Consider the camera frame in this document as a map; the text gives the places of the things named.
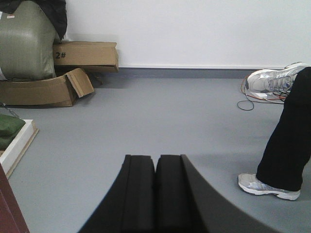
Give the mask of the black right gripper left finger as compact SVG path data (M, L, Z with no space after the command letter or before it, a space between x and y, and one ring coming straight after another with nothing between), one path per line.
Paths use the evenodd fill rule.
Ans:
M109 191L81 233L152 233L155 169L150 156L126 155Z

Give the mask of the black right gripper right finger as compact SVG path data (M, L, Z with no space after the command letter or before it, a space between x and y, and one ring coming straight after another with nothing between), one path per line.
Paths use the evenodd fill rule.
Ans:
M159 233L275 233L228 201L186 155L161 155L155 172Z

